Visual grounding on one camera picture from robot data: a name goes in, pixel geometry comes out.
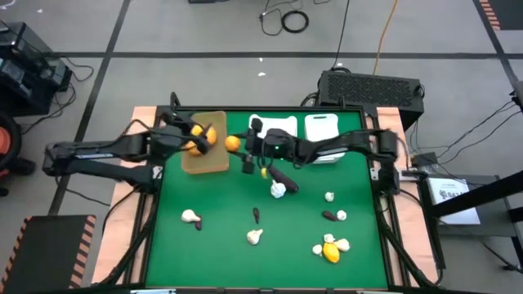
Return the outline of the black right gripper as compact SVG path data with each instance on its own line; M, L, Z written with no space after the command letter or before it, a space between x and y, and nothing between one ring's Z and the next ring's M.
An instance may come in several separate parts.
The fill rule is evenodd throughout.
M260 169L261 175L267 178L268 168L276 159L293 160L295 137L281 129L270 129L262 139L257 133L262 129L262 122L254 119L252 126L244 133L235 134L240 140L245 140L246 153L237 152L243 160L243 173L253 174L254 168Z

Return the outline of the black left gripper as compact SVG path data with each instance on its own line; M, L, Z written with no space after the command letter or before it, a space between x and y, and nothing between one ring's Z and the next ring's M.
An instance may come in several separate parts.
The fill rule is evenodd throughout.
M204 127L187 115L178 115L170 111L162 112L157 119L164 122L151 129L150 159L167 160L174 153L180 151L190 140L191 131L203 131ZM192 140L202 154L210 149L206 137L198 136Z

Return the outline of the large purple eggplant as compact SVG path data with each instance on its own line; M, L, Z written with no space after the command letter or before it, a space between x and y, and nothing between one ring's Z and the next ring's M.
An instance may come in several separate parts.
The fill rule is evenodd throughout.
M283 184L289 193L296 193L299 190L299 185L275 166L269 167L268 172L272 179L275 180L276 183Z

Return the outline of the brown rectangular basket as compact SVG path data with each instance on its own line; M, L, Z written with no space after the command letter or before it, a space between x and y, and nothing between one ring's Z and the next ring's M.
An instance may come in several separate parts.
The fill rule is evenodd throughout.
M229 155L225 147L226 113L224 111L212 111L196 113L191 118L203 127L211 125L217 131L217 142L211 145L206 154L191 156L185 151L181 157L181 169L191 175L210 172L223 172L229 169Z

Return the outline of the wide white plastic basket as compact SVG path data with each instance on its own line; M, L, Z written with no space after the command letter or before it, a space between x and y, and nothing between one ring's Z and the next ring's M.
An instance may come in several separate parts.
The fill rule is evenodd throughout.
M288 116L286 118L264 118L257 114L252 114L248 121L249 127L252 126L254 119L259 119L262 124L261 130L257 133L259 138L263 139L270 129L281 129L291 136L297 136L297 118L295 116Z

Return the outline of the light wooden side board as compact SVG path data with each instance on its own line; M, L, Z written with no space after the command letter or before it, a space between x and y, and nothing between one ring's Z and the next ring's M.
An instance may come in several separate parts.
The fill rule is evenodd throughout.
M135 107L132 120L139 119L148 127L152 127L155 122L156 109L155 106ZM117 183L111 204L116 204L131 190L132 187L127 183ZM110 213L105 222L105 230L103 230L91 284L101 282L118 264L140 230L143 229L150 214L152 203L153 195L134 193L130 194ZM142 241L117 283L138 283L140 281L146 240L147 238Z
M396 108L378 108L377 118L366 118L367 126L389 129L395 132L401 141L398 143L396 169L403 171L410 165L409 156L405 153L406 135ZM413 259L416 266L431 282L438 280L438 270L434 260L431 243L427 232L423 210L416 202L418 187L414 182L402 182L402 191L391 200L390 208L384 212L387 224L392 227L397 238Z

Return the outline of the green table mat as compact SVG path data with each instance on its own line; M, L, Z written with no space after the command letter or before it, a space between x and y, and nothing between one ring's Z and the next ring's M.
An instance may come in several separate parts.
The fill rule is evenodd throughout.
M280 160L275 165L299 185L295 194L273 198L270 182L259 173L243 173L236 157L227 171L191 175L182 171L181 156L172 156L164 172L146 285L385 288L366 158L347 153L336 163L302 169ZM332 202L324 199L326 192L334 193ZM201 230L181 220L186 209L201 217ZM344 221L322 217L323 211L337 216L339 210L346 212ZM263 229L257 245L246 239L253 229ZM324 245L325 234L351 245L340 252L338 263L312 252L314 245Z

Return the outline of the narrow white plastic basket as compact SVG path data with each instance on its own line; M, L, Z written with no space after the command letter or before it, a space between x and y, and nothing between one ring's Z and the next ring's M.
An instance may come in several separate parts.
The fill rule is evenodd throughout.
M305 137L309 141L327 140L339 135L336 114L309 114L304 123ZM313 164L336 163L343 156L344 153L321 156Z

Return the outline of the black computer case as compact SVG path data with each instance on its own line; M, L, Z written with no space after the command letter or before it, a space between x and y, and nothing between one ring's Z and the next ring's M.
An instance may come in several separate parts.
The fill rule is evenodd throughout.
M360 106L369 114L379 107L394 107L407 130L424 113L424 96L425 88L417 79L329 70L320 76L315 103Z

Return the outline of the black electronics box stack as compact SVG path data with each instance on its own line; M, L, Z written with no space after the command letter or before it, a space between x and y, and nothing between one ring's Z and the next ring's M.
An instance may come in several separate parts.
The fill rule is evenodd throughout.
M48 114L71 77L70 67L25 22L0 20L0 110L13 117Z

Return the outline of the small black power box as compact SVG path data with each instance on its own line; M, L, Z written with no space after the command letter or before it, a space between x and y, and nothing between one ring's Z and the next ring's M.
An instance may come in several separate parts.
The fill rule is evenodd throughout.
M413 176L418 180L422 180L429 176L436 175L437 163L438 159L434 152L413 155L411 157Z

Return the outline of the red and black vacuum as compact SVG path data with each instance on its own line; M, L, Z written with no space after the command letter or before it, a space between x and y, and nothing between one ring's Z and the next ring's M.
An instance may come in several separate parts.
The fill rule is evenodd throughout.
M22 134L20 125L5 111L0 110L0 184L10 174L31 175L35 168L34 161L22 158ZM9 189L0 185L0 197L9 194Z

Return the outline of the black orange-striped floor mat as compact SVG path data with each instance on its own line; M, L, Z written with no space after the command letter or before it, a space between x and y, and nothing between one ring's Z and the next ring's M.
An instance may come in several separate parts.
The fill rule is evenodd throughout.
M523 30L523 0L479 0L494 30Z
M26 217L0 274L0 294L80 288L95 226L93 215Z

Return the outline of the white printed paper sheet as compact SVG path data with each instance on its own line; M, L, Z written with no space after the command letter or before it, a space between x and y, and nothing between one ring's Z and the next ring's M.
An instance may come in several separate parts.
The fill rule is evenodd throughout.
M460 203L454 203L456 198L468 193L472 187L464 178L429 177L427 188L431 197L432 205L438 206L442 203L451 203L451 208L459 208L455 213L440 216L440 220L447 225L479 225L481 223L479 214L475 207L462 209Z

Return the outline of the black diagonal beam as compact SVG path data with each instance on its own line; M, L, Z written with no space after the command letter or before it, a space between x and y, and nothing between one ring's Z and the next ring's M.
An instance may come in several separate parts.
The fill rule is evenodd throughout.
M480 205L491 203L495 200L512 196L523 192L523 171L519 171L513 175L502 178L487 185L483 185L477 189L463 194L460 198L456 198L454 203L460 203L462 209L478 207ZM428 211L434 217L440 217L446 214L455 213L459 208L451 208L451 203L442 203L438 206L431 206Z

